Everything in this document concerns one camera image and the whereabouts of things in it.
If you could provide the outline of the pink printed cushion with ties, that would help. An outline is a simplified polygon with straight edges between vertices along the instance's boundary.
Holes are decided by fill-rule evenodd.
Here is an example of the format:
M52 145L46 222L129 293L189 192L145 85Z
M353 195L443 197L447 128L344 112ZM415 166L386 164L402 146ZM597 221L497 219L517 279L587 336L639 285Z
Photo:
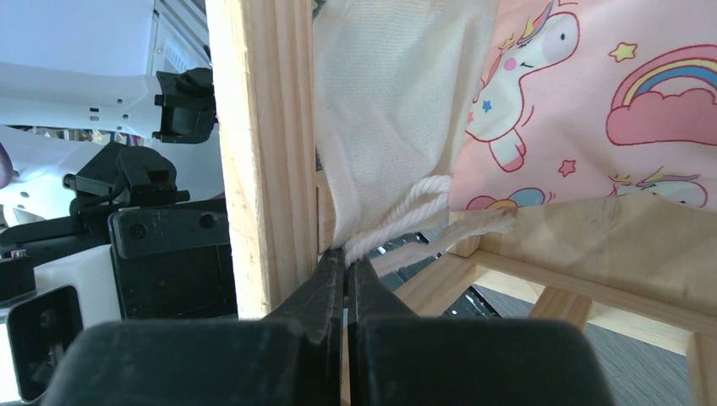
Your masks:
M355 262L451 211L647 192L716 208L713 1L318 1L317 148Z

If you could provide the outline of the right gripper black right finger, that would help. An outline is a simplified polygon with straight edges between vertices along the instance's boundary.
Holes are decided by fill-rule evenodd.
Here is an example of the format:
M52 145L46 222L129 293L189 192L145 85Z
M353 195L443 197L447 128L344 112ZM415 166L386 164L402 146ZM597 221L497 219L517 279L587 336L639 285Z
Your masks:
M588 340L564 321L421 317L368 261L347 270L354 405L611 405Z

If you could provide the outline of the wooden slatted pet bed frame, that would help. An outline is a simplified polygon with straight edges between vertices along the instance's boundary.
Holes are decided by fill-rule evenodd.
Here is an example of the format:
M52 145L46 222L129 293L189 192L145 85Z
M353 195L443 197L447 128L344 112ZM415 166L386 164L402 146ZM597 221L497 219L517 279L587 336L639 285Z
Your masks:
M318 148L313 20L318 1L209 1L222 169L238 311L259 318L333 248L336 213ZM537 288L533 316L587 321L687 356L692 402L716 402L716 208L637 192L499 210L503 232L432 255L407 288L438 314L471 282L497 274ZM386 273L426 256L468 217L375 261Z

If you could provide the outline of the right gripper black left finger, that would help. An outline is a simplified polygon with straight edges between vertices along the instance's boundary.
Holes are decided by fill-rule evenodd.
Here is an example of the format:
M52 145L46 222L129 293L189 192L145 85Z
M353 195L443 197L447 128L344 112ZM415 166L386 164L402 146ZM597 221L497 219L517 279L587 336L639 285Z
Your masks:
M266 317L119 321L71 344L45 405L338 405L344 254Z

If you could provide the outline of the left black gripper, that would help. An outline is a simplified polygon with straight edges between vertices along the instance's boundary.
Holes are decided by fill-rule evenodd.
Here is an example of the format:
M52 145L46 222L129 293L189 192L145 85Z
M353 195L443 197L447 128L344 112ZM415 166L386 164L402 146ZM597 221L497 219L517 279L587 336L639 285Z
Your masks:
M237 311L224 199L98 212L11 227L1 253L34 266L109 245L119 311L130 319L198 319Z

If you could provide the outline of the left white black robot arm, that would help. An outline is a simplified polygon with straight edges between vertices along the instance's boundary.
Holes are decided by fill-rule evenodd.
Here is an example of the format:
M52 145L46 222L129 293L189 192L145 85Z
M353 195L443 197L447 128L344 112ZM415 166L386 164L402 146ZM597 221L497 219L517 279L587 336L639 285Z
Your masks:
M212 72L1 66L1 307L46 326L236 312Z

